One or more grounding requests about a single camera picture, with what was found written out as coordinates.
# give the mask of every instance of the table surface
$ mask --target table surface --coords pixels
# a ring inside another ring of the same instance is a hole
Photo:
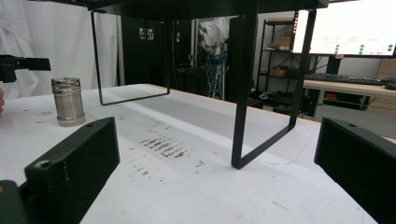
[[[340,91],[350,94],[396,99],[396,91],[387,90],[384,86],[305,80],[304,87],[314,90]]]
[[[104,89],[105,100],[164,92],[147,85]],[[231,166],[235,105],[179,91],[100,106],[82,93],[86,122],[115,117],[120,164],[82,223],[375,223],[313,163],[319,124],[296,127],[242,170]],[[7,101],[0,117],[0,179],[78,127],[56,120],[51,95]],[[249,108],[243,153],[289,117]]]

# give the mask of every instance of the metal container lid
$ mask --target metal container lid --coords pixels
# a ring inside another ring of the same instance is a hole
[[[51,80],[53,94],[73,94],[81,91],[78,77],[56,77]]]
[[[78,77],[56,77],[51,80],[52,88],[54,87],[74,87],[80,86]]]

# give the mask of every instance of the stainless steel canister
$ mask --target stainless steel canister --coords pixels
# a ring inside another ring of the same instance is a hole
[[[77,77],[58,77],[51,80],[58,123],[71,127],[84,123],[81,86]]]

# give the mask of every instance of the monitor screen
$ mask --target monitor screen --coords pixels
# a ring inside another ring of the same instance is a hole
[[[395,56],[395,0],[336,0],[318,9],[310,53],[350,57]],[[301,53],[308,11],[296,11],[291,51]]]

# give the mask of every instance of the person's hand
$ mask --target person's hand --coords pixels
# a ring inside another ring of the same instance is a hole
[[[4,105],[4,99],[3,99],[3,96],[4,96],[4,92],[3,92],[3,90],[0,88],[0,114],[3,112],[3,105]]]

